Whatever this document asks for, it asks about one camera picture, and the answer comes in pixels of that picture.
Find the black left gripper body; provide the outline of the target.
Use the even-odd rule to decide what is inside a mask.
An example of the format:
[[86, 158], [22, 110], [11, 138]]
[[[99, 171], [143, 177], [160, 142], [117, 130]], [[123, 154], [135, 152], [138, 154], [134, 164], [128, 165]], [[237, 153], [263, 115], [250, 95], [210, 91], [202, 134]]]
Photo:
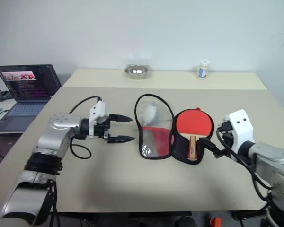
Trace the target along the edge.
[[96, 119], [96, 124], [94, 125], [94, 136], [98, 136], [106, 141], [109, 140], [110, 134], [110, 120], [111, 116], [99, 117]]

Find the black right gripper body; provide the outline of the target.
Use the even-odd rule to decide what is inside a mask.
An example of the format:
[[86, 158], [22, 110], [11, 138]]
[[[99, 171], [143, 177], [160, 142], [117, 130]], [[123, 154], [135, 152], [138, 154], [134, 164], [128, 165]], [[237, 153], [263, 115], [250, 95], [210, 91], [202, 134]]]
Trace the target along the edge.
[[221, 139], [221, 144], [225, 147], [225, 148], [232, 148], [232, 145], [234, 143], [234, 137], [232, 134], [232, 124], [230, 121], [225, 121], [223, 122], [216, 130], [217, 136], [220, 136]]

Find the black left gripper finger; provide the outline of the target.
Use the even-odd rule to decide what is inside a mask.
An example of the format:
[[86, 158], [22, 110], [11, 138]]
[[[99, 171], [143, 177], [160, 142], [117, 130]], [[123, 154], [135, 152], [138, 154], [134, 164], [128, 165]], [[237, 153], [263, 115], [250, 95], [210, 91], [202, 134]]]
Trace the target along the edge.
[[132, 118], [120, 114], [110, 114], [109, 119], [111, 121], [116, 121], [116, 122], [131, 122], [133, 121]]
[[117, 144], [117, 143], [130, 142], [130, 141], [132, 141], [132, 140], [134, 140], [134, 139], [135, 139], [135, 137], [124, 136], [124, 135], [119, 135], [119, 136], [116, 136], [116, 137], [109, 136], [107, 142], [108, 142], [108, 143]]

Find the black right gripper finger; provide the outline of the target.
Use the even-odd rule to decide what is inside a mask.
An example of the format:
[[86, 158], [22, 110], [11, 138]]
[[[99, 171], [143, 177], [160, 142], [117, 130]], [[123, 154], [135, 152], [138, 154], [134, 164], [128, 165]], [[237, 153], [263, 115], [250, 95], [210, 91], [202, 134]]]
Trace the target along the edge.
[[225, 150], [219, 150], [217, 146], [212, 143], [208, 138], [200, 138], [198, 141], [204, 148], [211, 151], [215, 158], [221, 158], [225, 155]]

